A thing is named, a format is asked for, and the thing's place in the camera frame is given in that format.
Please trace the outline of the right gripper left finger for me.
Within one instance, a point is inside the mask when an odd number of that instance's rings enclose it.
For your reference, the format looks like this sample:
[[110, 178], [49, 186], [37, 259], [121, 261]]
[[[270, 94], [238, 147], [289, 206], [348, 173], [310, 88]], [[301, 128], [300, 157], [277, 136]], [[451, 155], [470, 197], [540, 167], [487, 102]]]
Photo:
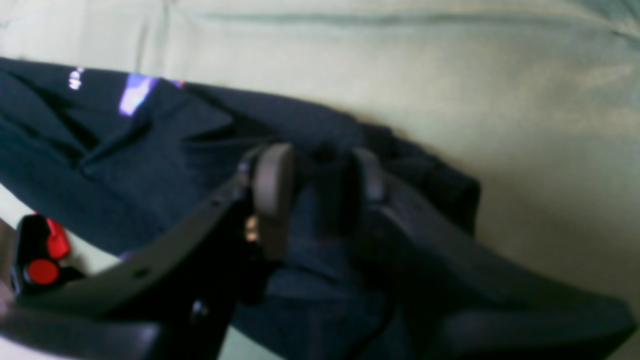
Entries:
[[25, 308], [46, 311], [150, 311], [157, 300], [189, 305], [201, 283], [216, 281], [235, 301], [232, 276], [251, 256], [281, 262], [287, 250], [294, 179], [289, 143], [252, 148], [236, 173], [201, 206], [127, 260], [61, 289], [20, 296]]

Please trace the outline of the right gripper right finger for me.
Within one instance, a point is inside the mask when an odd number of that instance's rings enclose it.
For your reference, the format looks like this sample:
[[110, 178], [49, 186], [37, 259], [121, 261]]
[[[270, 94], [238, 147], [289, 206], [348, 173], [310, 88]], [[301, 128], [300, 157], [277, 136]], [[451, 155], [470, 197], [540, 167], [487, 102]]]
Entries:
[[605, 360], [636, 329], [631, 308], [521, 268], [450, 223], [365, 148], [356, 258], [391, 295], [419, 360]]

